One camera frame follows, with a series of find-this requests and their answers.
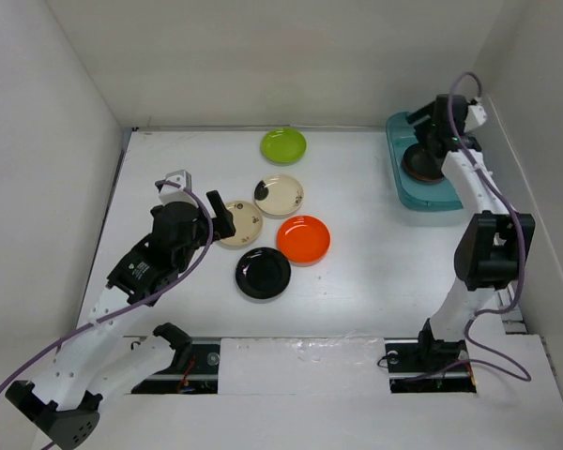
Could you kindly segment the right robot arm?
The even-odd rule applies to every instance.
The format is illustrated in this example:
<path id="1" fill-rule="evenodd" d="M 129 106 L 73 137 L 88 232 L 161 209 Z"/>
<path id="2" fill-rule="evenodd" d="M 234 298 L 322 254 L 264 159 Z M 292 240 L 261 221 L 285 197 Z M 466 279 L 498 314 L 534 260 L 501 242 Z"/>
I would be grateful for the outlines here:
<path id="1" fill-rule="evenodd" d="M 406 118 L 417 141 L 404 152 L 403 169 L 420 182 L 450 181 L 470 216 L 454 253 L 454 283 L 406 356 L 421 378 L 468 364 L 466 346 L 475 320 L 498 314 L 486 306 L 489 299 L 525 278 L 535 220 L 504 198 L 476 141 L 465 134 L 485 120 L 479 99 L 451 94 L 437 96 Z"/>

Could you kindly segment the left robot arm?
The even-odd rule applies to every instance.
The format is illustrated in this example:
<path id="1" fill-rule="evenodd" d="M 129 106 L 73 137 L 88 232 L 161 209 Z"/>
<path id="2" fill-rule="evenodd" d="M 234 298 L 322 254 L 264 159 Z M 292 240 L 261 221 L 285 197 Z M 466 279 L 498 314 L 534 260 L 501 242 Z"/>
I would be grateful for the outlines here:
<path id="1" fill-rule="evenodd" d="M 198 266 L 214 241 L 236 232 L 218 191 L 207 192 L 206 208 L 188 188 L 170 186 L 181 199 L 151 209 L 151 233 L 114 267 L 86 323 L 49 347 L 55 358 L 44 372 L 8 384 L 7 400 L 61 449 L 83 444 L 112 400 L 154 373 L 177 372 L 190 362 L 192 339 L 170 322 L 130 353 L 106 361 L 128 329 Z"/>

